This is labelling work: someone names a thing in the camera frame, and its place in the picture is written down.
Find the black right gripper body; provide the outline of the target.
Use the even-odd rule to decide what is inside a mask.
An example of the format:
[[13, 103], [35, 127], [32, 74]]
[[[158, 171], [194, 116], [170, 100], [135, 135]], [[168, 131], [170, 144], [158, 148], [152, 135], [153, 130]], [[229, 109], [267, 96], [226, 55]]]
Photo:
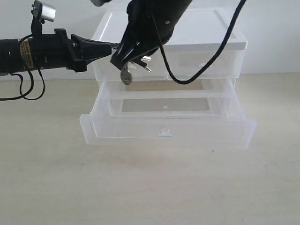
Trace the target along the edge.
[[166, 44], [175, 27], [174, 9], [127, 9], [128, 25], [120, 43], [133, 45], [138, 41], [144, 45], [158, 45], [157, 35]]

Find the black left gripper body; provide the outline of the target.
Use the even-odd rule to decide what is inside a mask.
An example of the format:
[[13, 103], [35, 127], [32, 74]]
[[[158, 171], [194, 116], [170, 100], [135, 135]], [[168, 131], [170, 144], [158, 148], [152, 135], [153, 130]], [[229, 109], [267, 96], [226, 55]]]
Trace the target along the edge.
[[65, 29], [55, 29], [53, 34], [42, 34], [29, 39], [34, 69], [66, 68], [86, 72], [86, 60], [77, 54], [76, 44]]

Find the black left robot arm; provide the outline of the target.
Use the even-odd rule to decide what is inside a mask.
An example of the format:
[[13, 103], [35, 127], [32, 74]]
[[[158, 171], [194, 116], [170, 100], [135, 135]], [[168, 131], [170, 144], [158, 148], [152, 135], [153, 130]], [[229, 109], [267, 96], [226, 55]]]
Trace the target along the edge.
[[91, 62], [110, 56], [118, 43], [101, 42], [67, 36], [65, 29], [53, 34], [29, 37], [28, 40], [2, 39], [0, 41], [1, 73], [26, 70], [66, 68], [76, 73], [86, 72]]

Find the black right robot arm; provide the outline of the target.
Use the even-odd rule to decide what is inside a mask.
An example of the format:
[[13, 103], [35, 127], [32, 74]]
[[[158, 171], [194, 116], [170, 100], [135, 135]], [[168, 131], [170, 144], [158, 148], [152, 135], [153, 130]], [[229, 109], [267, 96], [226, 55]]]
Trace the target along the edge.
[[120, 45], [111, 57], [119, 70], [129, 61], [153, 55], [166, 44], [190, 0], [132, 0], [127, 6], [128, 23]]

